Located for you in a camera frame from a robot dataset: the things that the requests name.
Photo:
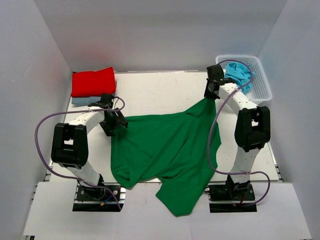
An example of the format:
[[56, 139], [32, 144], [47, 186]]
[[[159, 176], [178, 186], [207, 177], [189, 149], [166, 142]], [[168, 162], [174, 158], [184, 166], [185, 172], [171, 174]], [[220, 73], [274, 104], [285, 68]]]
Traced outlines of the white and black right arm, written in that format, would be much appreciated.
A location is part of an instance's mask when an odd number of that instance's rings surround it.
[[225, 187], [226, 195], [236, 200], [249, 184], [250, 172], [258, 153], [270, 141], [270, 110], [250, 101], [230, 78], [207, 79], [204, 96], [224, 100], [224, 104], [228, 104], [237, 116], [234, 131], [237, 153], [233, 167], [227, 174], [230, 184]]

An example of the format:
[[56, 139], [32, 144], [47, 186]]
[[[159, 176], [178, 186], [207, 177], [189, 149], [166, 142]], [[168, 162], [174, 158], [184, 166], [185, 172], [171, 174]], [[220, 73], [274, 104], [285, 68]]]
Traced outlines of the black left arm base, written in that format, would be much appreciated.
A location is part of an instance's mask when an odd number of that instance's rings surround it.
[[105, 189], [78, 185], [75, 191], [73, 212], [119, 213], [124, 206], [126, 190], [119, 184], [106, 185], [116, 197]]

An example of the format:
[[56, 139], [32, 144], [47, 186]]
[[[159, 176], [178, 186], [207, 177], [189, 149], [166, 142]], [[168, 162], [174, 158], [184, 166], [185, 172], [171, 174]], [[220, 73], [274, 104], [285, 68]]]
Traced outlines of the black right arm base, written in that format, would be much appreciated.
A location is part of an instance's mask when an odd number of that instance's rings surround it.
[[254, 213], [257, 205], [253, 186], [231, 192], [226, 185], [211, 184], [204, 188], [208, 194], [210, 213]]

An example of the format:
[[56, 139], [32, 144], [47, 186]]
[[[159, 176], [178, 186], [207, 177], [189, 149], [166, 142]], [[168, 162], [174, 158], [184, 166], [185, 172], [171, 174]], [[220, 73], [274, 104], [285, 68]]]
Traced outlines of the green t-shirt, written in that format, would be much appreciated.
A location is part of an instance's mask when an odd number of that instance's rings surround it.
[[157, 178], [156, 197], [174, 216], [189, 215], [218, 166], [215, 116], [214, 100], [204, 98], [183, 112], [128, 117], [111, 138], [113, 177], [127, 189]]

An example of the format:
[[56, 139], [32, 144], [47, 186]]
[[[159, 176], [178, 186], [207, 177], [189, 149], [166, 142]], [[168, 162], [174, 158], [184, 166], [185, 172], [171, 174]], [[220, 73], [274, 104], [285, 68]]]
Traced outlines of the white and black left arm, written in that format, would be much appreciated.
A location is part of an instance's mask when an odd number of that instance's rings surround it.
[[116, 109], [109, 111], [90, 111], [79, 115], [67, 123], [57, 123], [54, 127], [51, 160], [69, 170], [82, 186], [89, 187], [88, 193], [99, 200], [105, 196], [106, 187], [103, 177], [89, 163], [88, 134], [100, 125], [108, 137], [115, 135], [115, 130], [128, 121]]

